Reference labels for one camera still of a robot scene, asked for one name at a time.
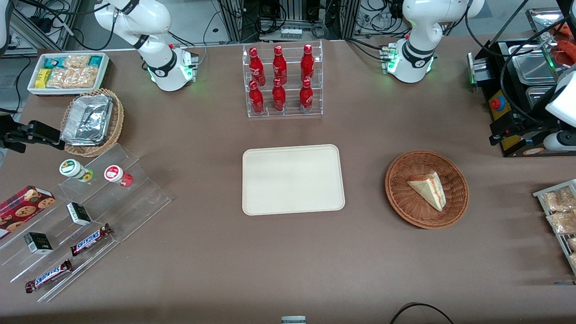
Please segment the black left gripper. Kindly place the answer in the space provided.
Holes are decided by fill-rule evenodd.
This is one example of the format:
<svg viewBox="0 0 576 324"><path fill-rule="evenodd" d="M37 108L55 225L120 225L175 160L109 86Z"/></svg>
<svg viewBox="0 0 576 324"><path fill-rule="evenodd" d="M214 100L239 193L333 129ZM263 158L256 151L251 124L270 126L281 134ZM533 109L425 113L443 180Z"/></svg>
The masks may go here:
<svg viewBox="0 0 576 324"><path fill-rule="evenodd" d="M533 121L518 112L510 112L510 119L497 119L491 123L490 145L498 145L507 137L519 137L525 140L533 137L544 138L557 131L558 119L547 113L543 119Z"/></svg>

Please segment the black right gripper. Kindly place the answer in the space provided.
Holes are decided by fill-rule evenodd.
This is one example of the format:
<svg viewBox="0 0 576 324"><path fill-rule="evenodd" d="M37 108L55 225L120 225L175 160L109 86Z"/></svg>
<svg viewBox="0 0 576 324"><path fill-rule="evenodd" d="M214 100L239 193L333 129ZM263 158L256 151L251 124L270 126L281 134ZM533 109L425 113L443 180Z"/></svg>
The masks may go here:
<svg viewBox="0 0 576 324"><path fill-rule="evenodd" d="M65 150L66 143L60 141L60 131L40 121L19 123L14 121L11 115L0 117L0 140L1 148L24 153L25 142L28 136L39 138L43 141L34 141L35 144L47 145L57 150Z"/></svg>

